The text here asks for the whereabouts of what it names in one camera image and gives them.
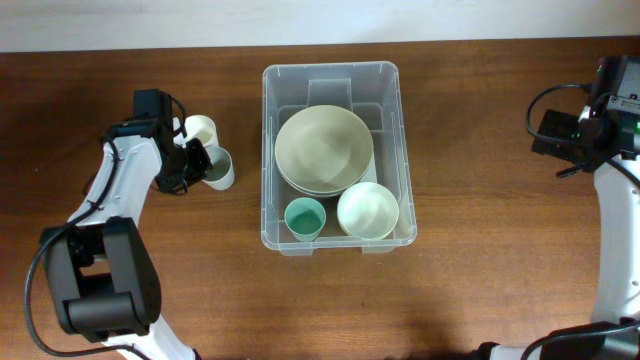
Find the cream white cup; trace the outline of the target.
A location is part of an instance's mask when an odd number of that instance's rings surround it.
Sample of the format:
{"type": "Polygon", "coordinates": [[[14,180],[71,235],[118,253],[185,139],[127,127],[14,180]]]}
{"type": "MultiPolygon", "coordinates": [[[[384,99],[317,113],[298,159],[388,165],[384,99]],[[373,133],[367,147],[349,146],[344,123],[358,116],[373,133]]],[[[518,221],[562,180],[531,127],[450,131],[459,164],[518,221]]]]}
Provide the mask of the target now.
{"type": "Polygon", "coordinates": [[[185,120],[185,142],[198,139],[204,147],[218,147],[219,139],[214,121],[205,115],[192,115],[185,120]]]}

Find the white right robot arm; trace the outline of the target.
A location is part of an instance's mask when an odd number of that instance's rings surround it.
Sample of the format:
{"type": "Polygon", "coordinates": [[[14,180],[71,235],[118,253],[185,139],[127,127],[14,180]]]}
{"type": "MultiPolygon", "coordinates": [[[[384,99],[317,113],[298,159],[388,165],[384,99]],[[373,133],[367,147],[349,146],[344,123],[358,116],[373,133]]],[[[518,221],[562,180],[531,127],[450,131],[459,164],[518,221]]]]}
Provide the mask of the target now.
{"type": "Polygon", "coordinates": [[[594,177],[601,242],[598,292],[590,321],[555,330],[525,347],[485,342],[474,359],[636,359],[639,356],[639,59],[599,61],[578,115],[548,110],[525,124],[532,151],[569,162],[557,172],[594,177]]]}

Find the mint green cup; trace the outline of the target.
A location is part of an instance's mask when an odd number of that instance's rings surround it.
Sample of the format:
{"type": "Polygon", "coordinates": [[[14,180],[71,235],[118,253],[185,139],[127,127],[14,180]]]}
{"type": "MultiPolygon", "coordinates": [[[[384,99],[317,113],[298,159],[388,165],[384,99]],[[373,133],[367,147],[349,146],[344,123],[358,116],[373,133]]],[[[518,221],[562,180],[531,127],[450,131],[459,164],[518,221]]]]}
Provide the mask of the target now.
{"type": "Polygon", "coordinates": [[[312,242],[320,234],[327,219],[324,206],[313,198],[301,197],[291,201],[284,213],[284,222],[301,242],[312,242]]]}

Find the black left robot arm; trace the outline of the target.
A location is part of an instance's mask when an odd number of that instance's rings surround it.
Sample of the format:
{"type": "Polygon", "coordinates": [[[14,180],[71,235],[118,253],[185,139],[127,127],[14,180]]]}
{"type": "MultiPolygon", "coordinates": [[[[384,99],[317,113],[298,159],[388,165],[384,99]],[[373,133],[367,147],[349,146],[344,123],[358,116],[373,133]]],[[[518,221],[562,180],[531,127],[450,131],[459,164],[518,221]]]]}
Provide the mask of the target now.
{"type": "Polygon", "coordinates": [[[212,165],[174,118],[178,100],[146,89],[135,91],[133,103],[132,117],[103,135],[103,160],[79,209],[43,231],[27,277],[44,267],[60,327],[93,345],[85,355],[196,359],[161,315],[160,281],[138,223],[151,187],[184,194],[212,165]]]}

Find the large cream bowl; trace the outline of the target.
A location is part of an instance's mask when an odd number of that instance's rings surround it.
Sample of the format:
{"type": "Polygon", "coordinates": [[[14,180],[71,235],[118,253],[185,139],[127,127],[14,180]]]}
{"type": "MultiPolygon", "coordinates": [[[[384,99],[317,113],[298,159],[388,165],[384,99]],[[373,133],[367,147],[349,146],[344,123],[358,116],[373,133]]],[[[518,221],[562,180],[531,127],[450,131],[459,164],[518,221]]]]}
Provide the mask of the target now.
{"type": "Polygon", "coordinates": [[[316,105],[285,121],[274,145],[281,176],[308,194],[329,196],[357,183],[374,155],[372,135],[355,113],[316,105]]]}

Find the grey cup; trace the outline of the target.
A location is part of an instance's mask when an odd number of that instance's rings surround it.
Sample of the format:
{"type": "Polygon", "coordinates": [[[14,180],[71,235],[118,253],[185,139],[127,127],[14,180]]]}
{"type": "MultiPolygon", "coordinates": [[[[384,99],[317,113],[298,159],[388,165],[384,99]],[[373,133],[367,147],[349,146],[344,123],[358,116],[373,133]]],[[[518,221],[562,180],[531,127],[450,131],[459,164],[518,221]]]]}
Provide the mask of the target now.
{"type": "Polygon", "coordinates": [[[235,181],[233,160],[227,150],[217,146],[205,148],[211,168],[206,171],[203,182],[214,190],[228,190],[235,181]]]}

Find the white label in bin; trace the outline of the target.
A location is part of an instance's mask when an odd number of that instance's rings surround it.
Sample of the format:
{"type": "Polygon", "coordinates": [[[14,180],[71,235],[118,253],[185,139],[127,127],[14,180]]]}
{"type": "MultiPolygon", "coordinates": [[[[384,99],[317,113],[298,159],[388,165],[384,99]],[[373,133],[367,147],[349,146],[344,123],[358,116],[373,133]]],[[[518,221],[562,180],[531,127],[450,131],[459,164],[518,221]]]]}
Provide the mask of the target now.
{"type": "Polygon", "coordinates": [[[368,167],[365,173],[363,174],[363,176],[361,177],[361,179],[359,180],[359,182],[360,183],[363,183],[363,182],[377,183],[378,182],[375,155],[371,156],[368,167]]]}

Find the white small bowl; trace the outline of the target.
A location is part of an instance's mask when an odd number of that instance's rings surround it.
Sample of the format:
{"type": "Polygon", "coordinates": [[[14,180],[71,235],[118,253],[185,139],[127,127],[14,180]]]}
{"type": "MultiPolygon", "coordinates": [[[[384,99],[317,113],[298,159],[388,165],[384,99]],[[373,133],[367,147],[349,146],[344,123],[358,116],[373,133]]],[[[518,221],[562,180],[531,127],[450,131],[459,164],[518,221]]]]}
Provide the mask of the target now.
{"type": "Polygon", "coordinates": [[[349,187],[339,198],[337,219],[350,236],[381,240],[395,228],[399,204],[392,192],[374,182],[349,187]]]}

